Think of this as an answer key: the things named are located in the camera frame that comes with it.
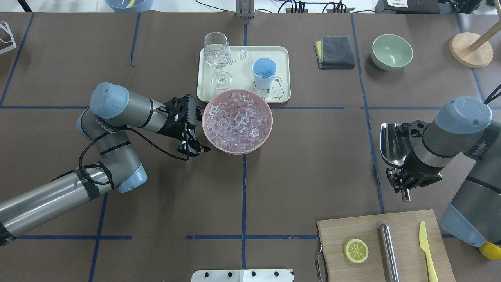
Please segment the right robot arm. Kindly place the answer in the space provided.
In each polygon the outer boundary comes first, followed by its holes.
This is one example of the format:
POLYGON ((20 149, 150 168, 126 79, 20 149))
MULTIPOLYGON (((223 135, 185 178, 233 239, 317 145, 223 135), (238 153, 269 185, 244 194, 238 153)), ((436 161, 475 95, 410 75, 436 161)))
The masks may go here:
POLYGON ((441 219, 447 232, 476 248, 501 239, 501 134, 491 108, 460 96, 447 102, 431 123, 383 123, 380 152, 387 179, 404 201, 410 191, 442 180, 441 171, 459 154, 474 160, 441 219))

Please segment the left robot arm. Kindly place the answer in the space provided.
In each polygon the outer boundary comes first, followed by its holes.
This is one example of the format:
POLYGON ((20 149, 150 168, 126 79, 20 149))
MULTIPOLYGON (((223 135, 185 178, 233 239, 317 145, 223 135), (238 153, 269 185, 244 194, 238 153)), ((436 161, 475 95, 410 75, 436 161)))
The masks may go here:
POLYGON ((83 165, 80 155, 77 168, 1 203, 1 245, 109 191, 126 193, 144 184, 147 173, 127 130, 142 128, 179 140, 183 161, 209 151, 195 134, 199 120, 200 107, 190 94, 160 103, 123 86, 100 83, 77 120, 77 130, 91 141, 84 152, 95 146, 101 161, 83 165))

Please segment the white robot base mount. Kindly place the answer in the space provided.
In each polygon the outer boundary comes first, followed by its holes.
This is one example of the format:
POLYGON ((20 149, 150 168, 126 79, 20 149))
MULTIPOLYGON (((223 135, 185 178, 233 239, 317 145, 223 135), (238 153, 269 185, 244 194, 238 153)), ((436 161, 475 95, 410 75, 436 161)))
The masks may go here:
POLYGON ((224 269, 199 270, 192 282, 294 282, 294 272, 288 269, 224 269))

